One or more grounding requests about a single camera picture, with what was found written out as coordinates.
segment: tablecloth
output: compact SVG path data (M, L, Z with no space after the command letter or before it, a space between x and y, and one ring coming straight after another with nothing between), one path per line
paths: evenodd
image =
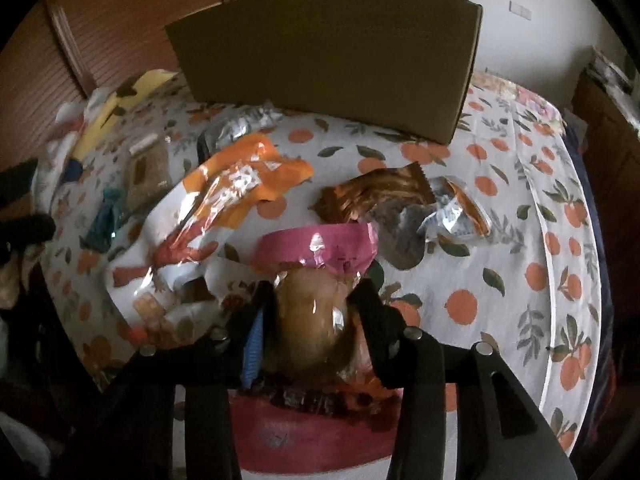
M493 88L491 79L482 81ZM510 96L504 86L495 89L499 93L469 87L449 146L388 128L288 111L267 133L283 155L311 163L314 176L275 202L259 203L220 248L220 255L247 262L262 234L317 223L309 208L321 187L375 168L416 161L429 177L456 176L489 212L495 243L473 247L443 239L428 244L423 261L411 270L399 271L378 256L369 275L384 301L416 308L420 326L440 342L469 348L484 340L494 346L569 452L589 402L595 361L591 357L597 356L599 345L600 279L593 231L582 187L559 138L557 111L549 104L533 106L530 95L521 104L517 93ZM143 221L131 218L107 254L84 248L82 237L98 211L102 190L123 186L128 148L149 132L171 140L170 174L176 184L197 164L197 135L229 108L195 102L178 74L120 117L83 161L80 181L56 193L52 214L58 231L42 266L65 331L100 389L136 351L105 291L102 272L135 240ZM240 285L229 282L228 296L221 301L241 297ZM454 396L450 399L449 470L455 454ZM360 438L358 448L367 449L368 435L368 451L341 453L336 460L299 460L293 469L287 468L287 456L302 456L312 441L307 419L291 417L269 412L251 428L236 428L244 431L237 438L241 466L307 474L390 453L392 424L373 431L372 420L337 421L357 431L340 426L345 430L340 432L329 425L324 430L326 449L350 449L345 442ZM270 465L260 469L260 464Z

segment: white wall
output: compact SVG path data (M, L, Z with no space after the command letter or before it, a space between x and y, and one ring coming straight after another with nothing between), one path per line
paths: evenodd
M510 13L510 0L471 1L484 7L476 69L489 67L559 107L570 102L592 44L624 66L625 49L590 0L513 0L532 21Z

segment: brown cardboard box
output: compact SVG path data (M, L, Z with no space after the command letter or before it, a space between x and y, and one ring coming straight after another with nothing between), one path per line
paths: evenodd
M166 31L198 100L270 99L448 144L481 18L467 0L234 0Z

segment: wall outlet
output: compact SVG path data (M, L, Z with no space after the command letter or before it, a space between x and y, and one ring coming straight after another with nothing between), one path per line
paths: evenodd
M531 21L532 13L527 7L523 7L516 2L509 2L509 11L513 14L523 17L525 20Z

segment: yellow cloth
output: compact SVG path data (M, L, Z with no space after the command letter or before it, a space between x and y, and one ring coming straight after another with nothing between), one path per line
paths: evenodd
M95 120L85 126L84 132L82 132L82 136L78 140L71 157L82 161L86 154L94 149L96 144L100 142L118 120L119 115L114 113L116 109L125 112L130 110L174 75L175 72L167 72L166 70L150 70L149 72L145 72L131 85L131 88L135 91L135 95L119 97L117 92L112 92L102 105L102 109Z

